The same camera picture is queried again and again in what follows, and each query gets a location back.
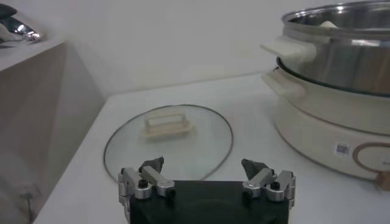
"pot handle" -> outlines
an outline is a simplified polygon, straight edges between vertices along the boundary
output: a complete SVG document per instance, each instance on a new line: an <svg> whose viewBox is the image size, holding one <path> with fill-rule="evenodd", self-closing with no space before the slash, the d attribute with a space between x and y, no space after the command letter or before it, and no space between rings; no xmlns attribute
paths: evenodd
<svg viewBox="0 0 390 224"><path fill-rule="evenodd" d="M285 98L295 98L299 99L306 95L305 88L298 84L297 82L288 79L281 75L278 71L279 69L275 69L272 72L269 72L263 75L264 82L279 96Z"/></svg>
<svg viewBox="0 0 390 224"><path fill-rule="evenodd" d="M284 36L277 37L260 47L284 61L309 62L313 61L317 55L315 45Z"/></svg>

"white table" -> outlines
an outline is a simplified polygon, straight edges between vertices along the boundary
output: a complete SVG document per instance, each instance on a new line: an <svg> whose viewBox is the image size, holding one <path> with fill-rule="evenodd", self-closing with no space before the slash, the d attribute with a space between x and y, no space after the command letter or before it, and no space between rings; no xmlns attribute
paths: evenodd
<svg viewBox="0 0 390 224"><path fill-rule="evenodd" d="M117 185L104 169L104 147L130 118L155 107L181 103L212 108L233 127L233 151L208 180L245 180L240 161L248 158L277 172L292 170L297 176L296 206L290 223L390 223L390 195L371 182L308 160L283 141L272 121L276 99L261 74L109 98L35 223L125 224Z"/></svg>

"barcode label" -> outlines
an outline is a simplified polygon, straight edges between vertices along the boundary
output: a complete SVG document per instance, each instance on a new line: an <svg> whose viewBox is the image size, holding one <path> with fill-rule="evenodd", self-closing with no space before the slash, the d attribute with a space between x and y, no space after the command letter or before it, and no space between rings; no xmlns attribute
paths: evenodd
<svg viewBox="0 0 390 224"><path fill-rule="evenodd" d="M335 153L339 156L349 156L351 145L348 143L338 143L335 147Z"/></svg>

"glass lid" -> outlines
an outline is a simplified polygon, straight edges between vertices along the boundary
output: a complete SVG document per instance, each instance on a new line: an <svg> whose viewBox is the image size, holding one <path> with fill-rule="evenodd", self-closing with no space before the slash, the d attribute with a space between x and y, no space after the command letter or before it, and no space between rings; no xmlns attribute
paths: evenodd
<svg viewBox="0 0 390 224"><path fill-rule="evenodd" d="M202 180L233 148L233 132L218 112L197 105L156 108L139 114L115 131L104 152L114 180L125 167L164 157L161 174L170 180Z"/></svg>

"stainless steel rim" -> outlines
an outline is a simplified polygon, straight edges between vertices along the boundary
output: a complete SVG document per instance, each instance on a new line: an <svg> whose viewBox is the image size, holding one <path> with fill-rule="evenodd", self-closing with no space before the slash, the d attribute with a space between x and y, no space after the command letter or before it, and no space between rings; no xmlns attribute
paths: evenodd
<svg viewBox="0 0 390 224"><path fill-rule="evenodd" d="M390 37L390 29L389 28L370 28L370 29L354 29L354 28L328 28L321 26L312 26L306 24L298 24L291 22L292 19L300 18L307 15L314 15L318 13L324 12L336 12L342 7L342 10L348 10L355 7L379 7L386 6L390 9L390 1L361 1L361 2L350 2L350 3L342 3L342 4L333 4L333 5L325 5L322 7L310 8L297 10L282 16L282 21L284 24L292 29L301 30L304 32L315 33L318 35L326 35L326 36L337 36L337 37L356 37L356 38L369 38L369 39L383 39Z"/></svg>
<svg viewBox="0 0 390 224"><path fill-rule="evenodd" d="M368 95L368 96L385 97L385 98L390 97L390 94L363 91L363 90L358 90L358 89L354 89L354 88L348 88L345 86L332 85L332 84L329 84L326 82L320 82L320 81L317 81L314 79L309 79L308 77L301 75L301 74L298 74L297 72L294 72L293 70L289 69L285 64L283 64L282 60L279 57L276 58L276 63L280 69L286 71L288 74L293 75L293 76L297 77L298 79L302 79L306 82L310 82L310 83L313 83L316 85L320 85L320 86L324 86L324 87L328 87L328 88L332 88L332 89L337 89L340 91L346 91L346 92L350 92L350 93L354 93L354 94L363 94L363 95Z"/></svg>

